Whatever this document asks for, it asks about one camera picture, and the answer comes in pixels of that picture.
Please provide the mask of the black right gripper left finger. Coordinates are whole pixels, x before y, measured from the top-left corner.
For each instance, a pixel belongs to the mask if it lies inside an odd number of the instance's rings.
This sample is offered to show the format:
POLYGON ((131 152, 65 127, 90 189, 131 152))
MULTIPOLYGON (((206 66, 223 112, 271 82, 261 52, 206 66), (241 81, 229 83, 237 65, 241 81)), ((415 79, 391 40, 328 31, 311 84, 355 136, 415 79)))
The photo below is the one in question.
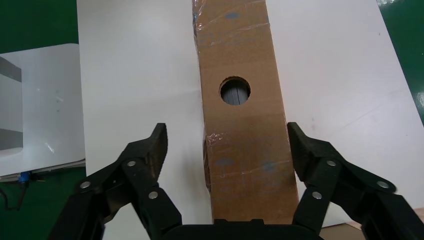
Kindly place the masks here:
POLYGON ((101 240, 106 224, 132 205, 148 236, 161 239, 182 217, 158 179, 168 151, 167 127, 129 143, 118 159, 78 182, 49 235, 52 240, 101 240))

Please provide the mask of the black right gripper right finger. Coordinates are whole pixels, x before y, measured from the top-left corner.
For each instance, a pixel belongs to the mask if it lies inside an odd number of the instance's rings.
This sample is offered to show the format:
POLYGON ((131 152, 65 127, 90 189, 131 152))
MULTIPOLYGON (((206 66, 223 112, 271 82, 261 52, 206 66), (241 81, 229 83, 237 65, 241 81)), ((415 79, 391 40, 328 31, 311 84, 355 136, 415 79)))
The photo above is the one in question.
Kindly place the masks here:
POLYGON ((305 191, 293 224, 316 235, 330 203, 361 226, 367 240, 421 240, 424 224, 396 186, 348 162, 329 142, 308 137, 295 122, 287 124, 294 170, 305 191))

